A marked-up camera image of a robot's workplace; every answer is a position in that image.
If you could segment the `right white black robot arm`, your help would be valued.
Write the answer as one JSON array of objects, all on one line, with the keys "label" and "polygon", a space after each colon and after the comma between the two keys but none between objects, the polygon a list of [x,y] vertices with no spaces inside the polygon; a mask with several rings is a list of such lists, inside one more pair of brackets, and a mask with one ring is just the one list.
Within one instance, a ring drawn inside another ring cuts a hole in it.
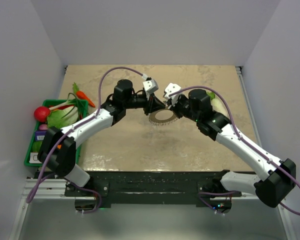
[{"label": "right white black robot arm", "polygon": [[220,197],[228,192],[256,195],[265,205],[275,208],[295,187],[286,171],[296,176],[296,165],[267,153],[240,131],[234,130],[229,117],[214,109],[212,100],[203,89],[193,89],[185,96],[181,87],[171,83],[164,90],[168,108],[178,117],[196,123],[199,131],[225,146],[248,164],[254,174],[227,171],[213,183],[213,192]]}]

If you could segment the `metal disc with keyrings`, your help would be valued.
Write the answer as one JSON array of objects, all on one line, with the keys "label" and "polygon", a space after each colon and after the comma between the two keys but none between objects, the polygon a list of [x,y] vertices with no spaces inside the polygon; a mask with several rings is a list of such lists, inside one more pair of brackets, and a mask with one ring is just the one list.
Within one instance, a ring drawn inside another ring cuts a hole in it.
[{"label": "metal disc with keyrings", "polygon": [[165,108],[152,112],[149,115],[148,120],[151,124],[155,126],[164,126],[177,121],[178,117],[173,111],[169,110],[168,108]]}]

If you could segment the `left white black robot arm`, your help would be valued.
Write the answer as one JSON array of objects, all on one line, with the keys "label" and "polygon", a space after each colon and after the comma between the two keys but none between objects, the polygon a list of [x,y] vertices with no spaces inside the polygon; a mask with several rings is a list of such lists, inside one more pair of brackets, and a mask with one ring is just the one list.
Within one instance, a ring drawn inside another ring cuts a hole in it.
[{"label": "left white black robot arm", "polygon": [[142,90],[135,92],[130,80],[119,80],[113,93],[91,115],[61,129],[49,128],[38,160],[59,177],[74,183],[82,196],[89,196],[94,184],[90,175],[76,163],[77,148],[94,134],[118,123],[128,109],[143,109],[145,115],[163,110],[165,104],[155,96],[159,88],[157,82],[149,77],[142,84]]}]

